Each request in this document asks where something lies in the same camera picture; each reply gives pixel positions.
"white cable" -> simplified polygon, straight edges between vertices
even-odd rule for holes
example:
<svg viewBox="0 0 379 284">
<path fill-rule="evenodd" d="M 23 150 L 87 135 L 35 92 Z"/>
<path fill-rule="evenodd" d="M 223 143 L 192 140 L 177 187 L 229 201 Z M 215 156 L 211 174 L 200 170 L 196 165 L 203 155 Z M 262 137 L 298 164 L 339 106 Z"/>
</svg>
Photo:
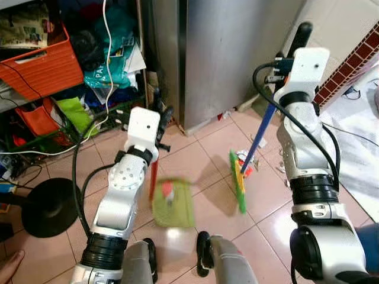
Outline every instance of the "white cable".
<svg viewBox="0 0 379 284">
<path fill-rule="evenodd" d="M 108 71 L 108 76 L 111 80 L 111 89 L 109 90 L 109 93 L 107 95 L 107 98 L 105 99 L 105 109 L 107 110 L 107 117 L 105 117 L 104 120 L 100 121 L 99 123 L 95 124 L 91 130 L 89 131 L 88 133 L 88 136 L 86 139 L 84 139 L 82 143 L 84 142 L 87 142 L 89 140 L 89 138 L 91 137 L 91 134 L 93 132 L 93 130 L 96 128 L 96 127 L 99 127 L 101 124 L 105 123 L 107 120 L 108 120 L 108 117 L 109 117 L 109 107 L 108 107 L 108 100 L 110 98 L 110 96 L 112 95 L 112 92 L 113 92 L 113 87 L 114 87 L 114 84 L 113 84 L 113 78 L 112 78 L 112 74 L 111 74 L 111 71 L 110 71 L 110 68 L 109 68 L 109 61 L 110 61 L 110 56 L 111 56 L 111 49 L 112 49 L 112 35 L 111 35 L 111 32 L 109 30 L 109 26 L 108 26 L 108 21 L 107 21 L 107 17 L 105 15 L 105 6 L 107 4 L 107 0 L 103 0 L 102 2 L 102 18 L 104 19 L 104 24 L 105 24 L 105 29 L 107 30 L 107 33 L 108 33 L 108 37 L 109 37 L 109 46 L 108 46 L 108 54 L 107 54 L 107 61 L 106 61 L 106 65 L 107 65 L 107 71 Z M 39 152 L 39 151 L 21 151 L 21 152 L 0 152 L 1 155 L 14 155 L 14 154 L 28 154 L 28 153 L 33 153 L 33 154 L 41 154 L 41 155 L 46 155 L 46 156 L 56 156 L 56 155 L 60 155 L 60 154 L 64 154 L 68 151 L 71 151 L 72 149 L 74 149 L 76 147 L 76 145 L 64 150 L 64 151 L 61 151 L 61 152 L 58 152 L 58 153 L 45 153 L 45 152 Z"/>
</svg>

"orange plastic basket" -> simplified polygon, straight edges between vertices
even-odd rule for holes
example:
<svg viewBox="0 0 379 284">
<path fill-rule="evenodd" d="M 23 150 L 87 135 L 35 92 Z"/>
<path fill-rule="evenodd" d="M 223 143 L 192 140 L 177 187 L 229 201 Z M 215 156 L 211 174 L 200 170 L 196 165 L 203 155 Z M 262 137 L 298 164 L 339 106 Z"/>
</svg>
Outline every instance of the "orange plastic basket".
<svg viewBox="0 0 379 284">
<path fill-rule="evenodd" d="M 83 73 L 70 44 L 69 34 L 63 23 L 62 26 L 66 37 L 64 41 L 3 60 L 0 64 L 0 78 L 30 101 L 83 82 Z"/>
</svg>

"teal plastic bag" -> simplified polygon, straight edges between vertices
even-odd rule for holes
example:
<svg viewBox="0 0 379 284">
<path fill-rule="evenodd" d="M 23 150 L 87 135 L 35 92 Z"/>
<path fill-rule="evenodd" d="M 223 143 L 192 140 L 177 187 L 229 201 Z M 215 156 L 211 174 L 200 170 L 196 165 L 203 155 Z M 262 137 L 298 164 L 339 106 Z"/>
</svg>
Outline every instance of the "teal plastic bag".
<svg viewBox="0 0 379 284">
<path fill-rule="evenodd" d="M 118 88 L 126 88 L 130 86 L 130 81 L 127 73 L 124 72 L 124 67 L 133 50 L 133 28 L 136 25 L 136 21 L 118 5 L 112 5 L 105 14 L 112 35 L 109 67 L 113 83 Z M 96 21 L 95 30 L 104 42 L 104 54 L 105 58 L 107 58 L 109 38 L 102 18 Z M 111 81 L 105 62 L 94 71 L 84 72 L 84 82 L 92 88 L 110 86 Z"/>
</svg>

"tile floor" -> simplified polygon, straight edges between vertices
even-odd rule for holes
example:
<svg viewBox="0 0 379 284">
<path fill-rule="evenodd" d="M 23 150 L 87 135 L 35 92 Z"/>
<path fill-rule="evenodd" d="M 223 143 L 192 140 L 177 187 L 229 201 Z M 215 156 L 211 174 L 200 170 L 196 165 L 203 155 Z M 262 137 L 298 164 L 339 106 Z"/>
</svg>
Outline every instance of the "tile floor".
<svg viewBox="0 0 379 284">
<path fill-rule="evenodd" d="M 214 273 L 202 279 L 196 275 L 195 242 L 197 233 L 207 230 L 233 240 L 248 258 L 259 283 L 290 283 L 289 237 L 295 223 L 290 218 L 291 192 L 284 185 L 285 175 L 277 170 L 281 157 L 276 139 L 279 124 L 275 117 L 265 135 L 268 144 L 257 154 L 259 171 L 246 181 L 248 213 L 242 215 L 237 207 L 230 175 L 229 149 L 248 149 L 261 119 L 251 109 L 233 113 L 222 122 L 214 121 L 193 136 L 186 137 L 176 126 L 166 133 L 164 143 L 172 144 L 170 153 L 162 153 L 159 178 L 181 176 L 192 183 L 196 227 L 191 229 L 160 228 L 152 217 L 147 193 L 150 173 L 139 201 L 139 210 L 130 242 L 150 237 L 157 246 L 159 284 L 215 283 Z M 100 166 L 112 163 L 122 149 L 126 133 L 110 131 L 92 139 L 78 156 L 78 185 Z M 72 154 L 48 159 L 41 174 L 29 185 L 36 186 L 53 177 L 71 178 Z M 36 172 L 29 170 L 20 183 Z M 85 198 L 85 213 L 92 220 L 97 205 L 105 194 L 107 172 L 100 172 L 89 184 Z M 26 195 L 28 190 L 21 189 Z M 341 188 L 341 201 L 347 204 L 355 226 L 372 221 L 355 200 Z M 15 235 L 0 243 L 0 260 L 19 249 L 26 252 L 13 284 L 68 283 L 72 269 L 80 261 L 86 238 L 77 220 L 68 230 L 52 238 L 30 236 L 21 223 L 21 210 L 13 206 L 0 221 L 13 223 Z M 299 279 L 299 283 L 310 283 Z"/>
</svg>

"paper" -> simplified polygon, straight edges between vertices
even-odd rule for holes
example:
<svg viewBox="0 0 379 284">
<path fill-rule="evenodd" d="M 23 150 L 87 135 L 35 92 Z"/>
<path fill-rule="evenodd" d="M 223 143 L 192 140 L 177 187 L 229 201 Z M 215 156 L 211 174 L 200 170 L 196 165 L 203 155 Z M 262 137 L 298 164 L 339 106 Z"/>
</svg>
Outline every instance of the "paper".
<svg viewBox="0 0 379 284">
<path fill-rule="evenodd" d="M 141 69 L 145 69 L 146 65 L 143 61 L 143 57 L 138 45 L 135 43 L 130 56 L 126 60 L 124 71 L 132 73 Z"/>
</svg>

